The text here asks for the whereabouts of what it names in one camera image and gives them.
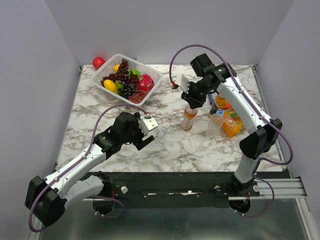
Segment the tall orange drink bottle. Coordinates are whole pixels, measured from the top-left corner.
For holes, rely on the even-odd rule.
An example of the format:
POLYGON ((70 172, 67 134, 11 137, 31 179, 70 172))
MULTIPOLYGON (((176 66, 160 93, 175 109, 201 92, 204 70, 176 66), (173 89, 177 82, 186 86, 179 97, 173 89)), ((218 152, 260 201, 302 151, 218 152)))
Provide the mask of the tall orange drink bottle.
POLYGON ((197 114, 198 114, 197 108, 191 109, 189 105, 186 106, 186 108, 184 109, 183 121, 181 123, 181 128, 184 131, 190 131, 192 129, 194 120, 197 114))

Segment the small orange juice bottle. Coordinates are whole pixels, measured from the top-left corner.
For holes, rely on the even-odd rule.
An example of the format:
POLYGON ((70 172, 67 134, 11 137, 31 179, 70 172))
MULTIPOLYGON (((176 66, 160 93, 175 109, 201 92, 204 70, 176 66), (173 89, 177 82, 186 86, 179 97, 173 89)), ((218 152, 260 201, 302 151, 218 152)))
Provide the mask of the small orange juice bottle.
POLYGON ((231 107, 232 106, 227 101, 227 99, 218 94, 215 96, 213 100, 212 107, 208 113, 208 116, 211 117, 213 114, 217 112, 218 109, 227 110, 227 109, 230 109, 231 107))

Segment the blue white bottle cap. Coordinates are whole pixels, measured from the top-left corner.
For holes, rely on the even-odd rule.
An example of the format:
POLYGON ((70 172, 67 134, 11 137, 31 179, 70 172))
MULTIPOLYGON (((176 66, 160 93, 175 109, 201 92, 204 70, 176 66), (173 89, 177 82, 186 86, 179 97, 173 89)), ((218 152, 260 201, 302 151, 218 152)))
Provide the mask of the blue white bottle cap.
POLYGON ((216 111, 216 114, 217 114, 218 116, 223 116, 223 115, 224 115, 224 111, 223 111, 222 109, 218 109, 218 110, 216 111))

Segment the clear plastic bottle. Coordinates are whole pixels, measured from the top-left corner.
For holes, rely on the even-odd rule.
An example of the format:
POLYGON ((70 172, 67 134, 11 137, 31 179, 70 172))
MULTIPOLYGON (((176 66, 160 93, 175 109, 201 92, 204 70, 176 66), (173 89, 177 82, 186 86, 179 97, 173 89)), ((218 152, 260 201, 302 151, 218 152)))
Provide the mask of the clear plastic bottle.
POLYGON ((220 116, 216 113, 213 114, 208 122, 206 134, 208 136, 215 136, 218 134, 223 126, 224 123, 224 115, 220 116))

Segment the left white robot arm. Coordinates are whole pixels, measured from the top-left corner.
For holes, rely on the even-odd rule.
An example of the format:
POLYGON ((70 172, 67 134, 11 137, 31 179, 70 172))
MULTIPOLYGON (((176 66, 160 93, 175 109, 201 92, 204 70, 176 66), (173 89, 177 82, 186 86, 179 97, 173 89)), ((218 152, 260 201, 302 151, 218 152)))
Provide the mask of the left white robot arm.
POLYGON ((148 133, 158 126, 150 115, 141 117, 138 112, 122 112, 113 125, 99 134, 94 133, 89 146, 67 165, 44 178, 35 176, 29 182, 25 198, 29 228, 39 232, 33 227, 33 217, 49 227, 70 205, 88 197, 107 197, 111 191, 110 178, 103 173, 95 173, 85 180, 82 177, 118 153, 123 145, 132 144, 139 151, 146 147, 155 139, 152 135, 147 136, 148 133))

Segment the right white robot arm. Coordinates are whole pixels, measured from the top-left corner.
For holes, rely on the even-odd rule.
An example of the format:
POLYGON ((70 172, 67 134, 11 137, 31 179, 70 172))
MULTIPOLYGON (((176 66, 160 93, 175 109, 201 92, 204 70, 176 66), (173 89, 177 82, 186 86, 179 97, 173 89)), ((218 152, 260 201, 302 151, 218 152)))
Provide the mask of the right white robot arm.
POLYGON ((181 98, 188 102, 191 109, 197 109, 204 105, 206 94, 220 94, 231 104, 248 132, 248 136, 239 143, 242 156, 230 183, 230 191, 241 196, 253 181, 259 157, 275 144, 283 124, 278 118, 272 119, 259 107, 228 63, 216 66, 204 53, 190 64, 200 80, 193 82, 182 74, 175 76, 173 81, 182 89, 181 98))

